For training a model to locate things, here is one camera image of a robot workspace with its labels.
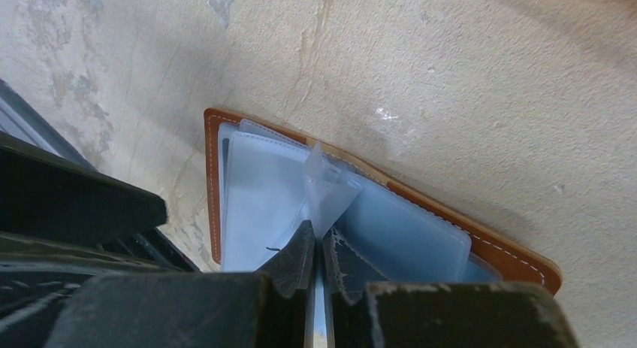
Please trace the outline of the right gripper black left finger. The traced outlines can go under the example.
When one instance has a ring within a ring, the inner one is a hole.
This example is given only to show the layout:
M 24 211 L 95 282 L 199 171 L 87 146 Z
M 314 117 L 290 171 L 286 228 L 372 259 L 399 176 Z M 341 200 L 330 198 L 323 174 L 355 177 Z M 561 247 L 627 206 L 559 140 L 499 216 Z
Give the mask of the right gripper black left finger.
M 48 347 L 308 347 L 315 237 L 303 221 L 249 273 L 94 277 L 68 300 Z

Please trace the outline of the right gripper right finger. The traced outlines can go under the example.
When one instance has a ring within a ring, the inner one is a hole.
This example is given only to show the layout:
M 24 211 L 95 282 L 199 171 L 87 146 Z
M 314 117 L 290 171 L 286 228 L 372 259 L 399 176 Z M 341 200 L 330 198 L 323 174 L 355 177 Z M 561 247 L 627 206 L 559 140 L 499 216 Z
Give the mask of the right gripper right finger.
M 330 347 L 577 347 L 535 283 L 397 283 L 334 228 L 323 239 Z

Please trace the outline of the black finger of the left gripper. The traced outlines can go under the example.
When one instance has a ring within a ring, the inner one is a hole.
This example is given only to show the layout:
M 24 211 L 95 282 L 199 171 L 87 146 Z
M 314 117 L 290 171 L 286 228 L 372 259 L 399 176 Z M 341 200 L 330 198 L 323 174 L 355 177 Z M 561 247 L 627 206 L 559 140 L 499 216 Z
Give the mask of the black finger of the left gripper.
M 158 195 L 1 134 L 1 230 L 196 272 L 160 231 Z

